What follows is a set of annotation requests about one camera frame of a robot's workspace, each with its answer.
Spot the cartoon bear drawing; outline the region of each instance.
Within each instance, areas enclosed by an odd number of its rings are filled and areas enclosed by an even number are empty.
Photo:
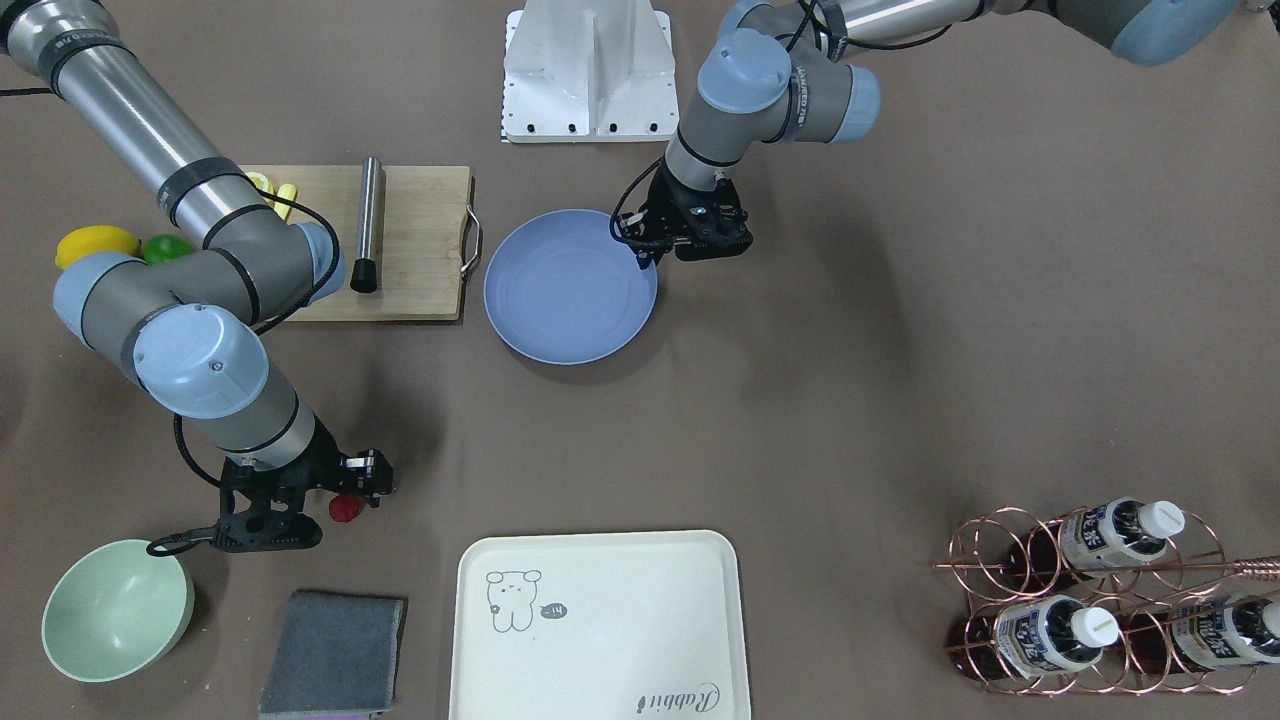
[[[534,624],[534,598],[538,597],[538,580],[543,579],[543,574],[538,570],[511,570],[489,573],[485,579],[489,580],[493,629],[499,633],[527,630]]]

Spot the robotic arm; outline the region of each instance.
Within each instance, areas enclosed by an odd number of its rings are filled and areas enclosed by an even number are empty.
[[[753,142],[850,142],[876,124],[881,105],[876,76],[837,64],[852,53],[911,47],[954,23],[1033,10],[1057,18],[1119,58],[1158,65],[1204,40],[1236,5],[1235,0],[800,0],[774,6],[739,0],[698,73],[698,94],[676,137],[648,170],[655,176],[645,202],[636,213],[622,213],[623,195],[611,231],[635,251],[641,268],[671,251],[680,260],[745,252],[753,238],[730,176]],[[929,31],[936,32],[923,41],[886,45]]]
[[[218,523],[148,551],[312,547],[321,530],[302,514],[312,488],[378,506],[393,489],[385,457],[342,454],[251,329],[337,290],[333,228],[280,220],[147,74],[97,0],[0,1],[0,51],[76,108],[170,222],[201,241],[202,251],[155,266],[88,255],[54,291],[58,315],[88,348],[172,410],[175,428],[186,418],[227,456],[214,480]]]

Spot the bottle label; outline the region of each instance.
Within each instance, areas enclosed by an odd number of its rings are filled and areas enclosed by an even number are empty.
[[[1068,669],[1048,659],[1048,643],[1041,633],[1042,603],[1012,607],[996,621],[996,644],[1010,667],[1023,678],[1066,673]]]
[[[1126,568],[1155,560],[1156,556],[1139,555],[1125,547],[1115,530],[1115,509],[1129,500],[1100,505],[1076,512],[1062,521],[1059,534],[1062,556],[1076,570],[1106,570]]]
[[[1233,609],[1222,607],[1236,600],[1239,598],[1225,598],[1212,605],[1184,607],[1178,611],[1178,619],[1172,624],[1174,642],[1192,662],[1210,670],[1257,667],[1280,662],[1280,657],[1262,655],[1240,635],[1231,618]]]

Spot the bottle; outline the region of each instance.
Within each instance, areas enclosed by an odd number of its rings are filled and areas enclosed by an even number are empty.
[[[1174,659],[1157,623],[1172,637]],[[1124,624],[1135,669],[1146,675],[1165,674],[1166,664],[1171,675],[1280,665],[1280,602],[1267,598],[1231,596]]]
[[[1027,553],[1014,546],[1005,569],[1011,589],[1037,593],[1061,592],[1092,579],[1089,570],[1147,565],[1158,560],[1169,538],[1183,532],[1187,519],[1172,502],[1160,500],[1143,505],[1132,497],[1080,510],[1060,523],[1037,527],[1023,541]],[[1059,547],[1064,565],[1057,580]]]
[[[974,680],[1079,673],[1120,637],[1111,612],[1064,594],[1011,605],[965,626],[963,619],[952,625],[947,644],[978,644],[951,651],[956,670]]]

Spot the white tray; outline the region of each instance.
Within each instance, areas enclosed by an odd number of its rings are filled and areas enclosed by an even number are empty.
[[[737,556],[723,536],[485,538],[467,548],[451,720],[650,716],[751,717]]]

